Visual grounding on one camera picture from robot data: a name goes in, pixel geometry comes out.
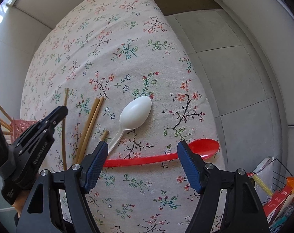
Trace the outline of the person's left hand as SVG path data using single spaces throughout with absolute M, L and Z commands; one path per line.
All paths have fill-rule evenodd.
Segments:
M 12 207 L 16 210 L 17 212 L 17 216 L 20 217 L 23 207 L 25 205 L 25 202 L 27 200 L 29 196 L 29 191 L 28 190 L 24 190 L 20 193 L 20 195 L 18 196 L 18 198 L 16 198 L 16 200 L 14 201 Z

